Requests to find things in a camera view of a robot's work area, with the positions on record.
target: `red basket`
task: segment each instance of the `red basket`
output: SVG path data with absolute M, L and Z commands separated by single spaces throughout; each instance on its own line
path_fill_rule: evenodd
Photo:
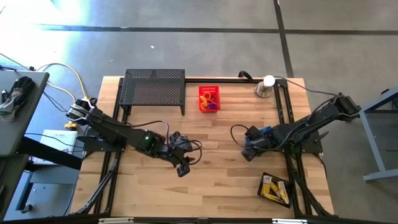
M 202 103 L 200 96 L 203 96 L 204 93 L 210 93 L 212 96 L 215 96 L 215 98 L 216 98 L 215 101 L 217 103 L 217 109 L 206 110 L 200 106 L 200 104 Z M 203 113 L 217 112 L 221 109 L 220 91 L 218 90 L 218 86 L 199 86 L 199 96 L 198 97 L 199 97 L 199 110 L 202 111 Z

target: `blue part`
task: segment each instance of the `blue part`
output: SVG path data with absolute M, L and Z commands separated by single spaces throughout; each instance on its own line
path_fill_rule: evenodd
M 270 130 L 272 130 L 272 127 L 268 126 L 268 127 L 260 129 L 259 131 L 261 134 L 265 134 L 265 133 L 269 132 Z

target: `yellow object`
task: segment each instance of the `yellow object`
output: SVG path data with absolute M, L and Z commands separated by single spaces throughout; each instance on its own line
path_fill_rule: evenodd
M 199 96 L 200 100 L 207 105 L 207 99 L 204 96 Z
M 262 177 L 262 189 L 261 189 L 261 194 L 265 196 L 265 194 L 269 193 L 269 189 L 271 187 L 271 180 L 272 177 L 270 176 L 263 176 Z
M 63 126 L 64 128 L 77 128 L 77 124 L 69 121 L 69 123 Z
M 279 188 L 272 181 L 271 181 L 271 190 L 276 194 L 276 196 L 280 197 Z
M 66 64 L 64 64 L 64 63 L 54 62 L 54 63 L 48 63 L 48 64 L 46 64 L 46 65 L 43 65 L 43 66 L 39 67 L 39 68 L 37 69 L 37 71 L 39 71 L 39 70 L 40 70 L 41 68 L 43 68 L 43 67 L 50 66 L 50 65 L 63 65 L 63 66 L 65 66 L 65 67 L 69 68 L 70 70 L 72 70 L 72 71 L 76 74 L 77 78 L 79 79 L 80 86 L 81 86 L 81 90 L 82 90 L 83 96 L 84 96 L 83 99 L 88 99 L 88 96 L 87 96 L 87 94 L 86 94 L 86 90 L 85 90 L 85 88 L 84 88 L 84 86 L 83 86 L 83 81 L 81 80 L 81 77 L 80 77 L 79 73 L 77 73 L 76 70 L 73 69 L 71 66 L 66 65 Z M 68 90 L 66 90 L 66 89 L 64 89 L 64 88 L 61 88 L 61 87 L 59 87 L 59 86 L 56 86 L 56 85 L 54 85 L 54 84 L 51 84 L 50 82 L 47 82 L 47 84 L 49 84 L 50 86 L 52 86 L 52 87 L 54 87 L 54 88 L 56 88 L 56 89 L 62 90 L 62 91 L 64 91 L 65 93 L 68 93 L 68 94 L 72 97 L 73 102 L 76 101 L 75 97 L 74 97 Z
M 284 201 L 285 204 L 288 204 L 289 198 L 287 196 L 285 184 L 283 183 L 283 181 L 278 182 L 278 188 L 280 190 L 280 197 L 282 198 L 282 200 Z
M 284 203 L 284 201 L 282 199 L 280 199 L 279 197 L 270 195 L 270 194 L 265 194 L 264 197 L 271 199 L 273 201 L 279 202 L 279 203 Z
M 200 107 L 205 110 L 206 109 L 206 104 L 205 103 L 200 103 Z

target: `gray floor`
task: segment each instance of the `gray floor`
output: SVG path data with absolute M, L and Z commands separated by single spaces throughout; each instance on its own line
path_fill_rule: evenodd
M 280 6 L 286 29 L 398 29 L 394 0 L 280 0 Z M 226 77 L 246 70 L 256 77 L 286 77 L 279 34 L 52 32 L 37 30 L 28 22 L 277 29 L 272 0 L 16 1 L 0 14 L 0 25 L 10 29 L 3 31 L 0 49 L 25 65 L 57 61 L 71 65 L 81 74 L 90 96 L 98 95 L 104 75 L 124 75 L 127 68 L 184 68 L 188 76 Z M 287 44 L 294 76 L 304 78 L 309 88 L 341 91 L 365 105 L 398 85 L 397 35 L 287 35 Z M 59 66 L 48 71 L 51 82 L 82 97 L 71 71 Z M 49 86 L 46 92 L 64 106 L 72 102 Z M 313 93 L 308 97 L 312 108 L 326 99 Z M 57 122 L 46 120 L 48 113 Z M 65 122 L 65 115 L 42 98 L 29 131 L 62 129 Z M 363 182 L 362 175 L 377 171 L 377 166 L 360 120 L 334 122 L 322 131 L 330 131 L 322 142 L 336 214 L 397 222 L 398 178 Z M 37 191 L 29 198 L 34 211 L 20 214 L 11 206 L 6 219 L 61 215 L 72 183 L 35 185 Z

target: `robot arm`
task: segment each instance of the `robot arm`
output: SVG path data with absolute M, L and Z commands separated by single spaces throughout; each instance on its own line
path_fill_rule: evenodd
M 265 132 L 252 126 L 245 133 L 246 145 L 242 155 L 247 161 L 266 151 L 281 151 L 307 141 L 311 134 L 334 120 L 352 121 L 361 110 L 349 96 L 341 93 L 324 107 L 291 124 L 280 124 Z
M 184 157 L 184 154 L 192 152 L 193 149 L 191 141 L 185 136 L 181 136 L 179 132 L 176 132 L 171 135 L 168 141 L 165 137 L 153 131 L 136 129 L 132 128 L 133 126 L 120 123 L 116 119 L 104 114 L 95 104 L 96 99 L 94 98 L 90 100 L 76 100 L 67 113 L 70 121 L 80 125 L 87 124 L 101 135 L 100 140 L 86 137 L 86 141 L 94 141 L 98 144 L 104 144 L 105 142 L 112 146 L 120 146 L 121 149 L 124 148 L 125 144 L 129 144 L 135 147 L 138 152 L 149 157 L 168 161 L 174 167 L 179 165 L 177 168 L 179 177 L 183 177 L 190 172 L 189 163 L 193 159 L 188 156 Z

